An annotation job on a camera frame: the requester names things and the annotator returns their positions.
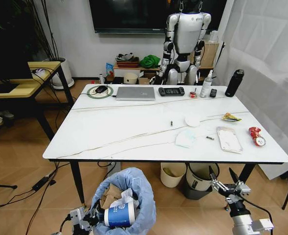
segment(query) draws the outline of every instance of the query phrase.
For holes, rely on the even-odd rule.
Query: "cup with blue label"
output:
[[[105,210],[105,225],[129,227],[135,222],[133,201]]]

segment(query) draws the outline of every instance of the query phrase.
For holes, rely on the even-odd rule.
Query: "green ring mat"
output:
[[[104,99],[104,98],[107,98],[107,97],[111,96],[112,93],[113,93],[113,89],[112,89],[110,86],[108,86],[108,91],[109,91],[109,93],[108,93],[108,95],[106,95],[106,96],[94,97],[93,95],[89,94],[89,92],[90,92],[91,90],[97,89],[97,87],[100,87],[100,86],[92,87],[92,88],[90,88],[90,89],[86,92],[86,93],[88,94],[88,97],[90,97],[90,98],[92,98],[92,99]]]

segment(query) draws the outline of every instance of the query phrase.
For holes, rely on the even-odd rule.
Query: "white curtain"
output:
[[[245,76],[236,96],[288,154],[288,0],[235,0],[215,85]],[[288,164],[260,165],[269,179]]]

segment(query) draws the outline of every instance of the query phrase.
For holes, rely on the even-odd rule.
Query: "blue trash bag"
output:
[[[154,193],[143,172],[135,167],[124,169],[105,179],[92,199],[91,208],[101,198],[110,183],[122,191],[131,188],[138,196],[140,211],[135,222],[125,230],[122,228],[110,229],[104,223],[93,228],[95,235],[145,235],[156,221]]]

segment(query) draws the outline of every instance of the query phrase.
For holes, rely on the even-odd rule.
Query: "mouse pad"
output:
[[[88,94],[88,97],[93,98],[93,99],[103,99],[107,98],[112,95],[113,89],[108,86],[108,90],[102,92],[102,93],[96,93],[96,89],[100,86],[95,86],[90,88],[86,93]]]

